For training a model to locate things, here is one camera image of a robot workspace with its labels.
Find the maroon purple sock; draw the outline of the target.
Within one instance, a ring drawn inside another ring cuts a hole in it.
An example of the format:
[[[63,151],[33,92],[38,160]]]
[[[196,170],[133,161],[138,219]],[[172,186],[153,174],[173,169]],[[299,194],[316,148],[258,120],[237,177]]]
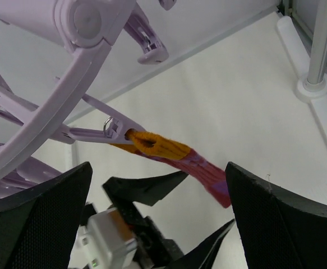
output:
[[[231,206],[225,171],[207,161],[193,148],[147,131],[126,132],[133,144],[113,146],[150,160],[168,164],[197,179],[224,208]]]

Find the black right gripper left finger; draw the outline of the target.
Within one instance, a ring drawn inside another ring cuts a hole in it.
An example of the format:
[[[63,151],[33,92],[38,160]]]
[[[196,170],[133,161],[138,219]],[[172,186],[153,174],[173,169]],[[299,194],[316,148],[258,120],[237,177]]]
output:
[[[92,174],[85,162],[0,199],[0,268],[68,268]]]

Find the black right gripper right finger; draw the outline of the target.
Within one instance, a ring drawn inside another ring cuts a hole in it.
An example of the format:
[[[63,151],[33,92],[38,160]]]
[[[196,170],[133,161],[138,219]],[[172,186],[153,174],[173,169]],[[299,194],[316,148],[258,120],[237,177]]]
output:
[[[327,268],[327,205],[233,162],[225,173],[248,268]]]

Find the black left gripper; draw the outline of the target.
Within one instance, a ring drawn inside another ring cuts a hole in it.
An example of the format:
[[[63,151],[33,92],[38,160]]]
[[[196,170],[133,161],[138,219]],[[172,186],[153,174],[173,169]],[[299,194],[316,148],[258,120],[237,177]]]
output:
[[[133,202],[153,206],[188,177],[183,171],[140,179],[111,177],[103,185],[111,201],[138,241],[134,260],[140,268],[212,268],[225,236],[236,223],[228,221],[190,252],[184,254],[173,239],[167,239],[150,217],[143,217]]]

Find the lilac round clip hanger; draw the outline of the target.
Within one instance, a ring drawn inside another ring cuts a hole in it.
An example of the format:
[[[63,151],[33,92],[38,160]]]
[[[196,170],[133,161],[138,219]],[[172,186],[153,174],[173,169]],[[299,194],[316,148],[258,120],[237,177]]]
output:
[[[0,75],[0,117],[19,125],[8,142],[0,143],[0,198],[15,194],[58,175],[35,160],[33,153],[48,139],[128,144],[127,131],[142,127],[89,96],[121,31],[141,47],[141,64],[159,64],[168,52],[136,1],[0,1],[0,20],[65,48],[73,61],[41,106],[15,95]],[[64,121],[83,100],[108,115],[102,130],[72,128]]]

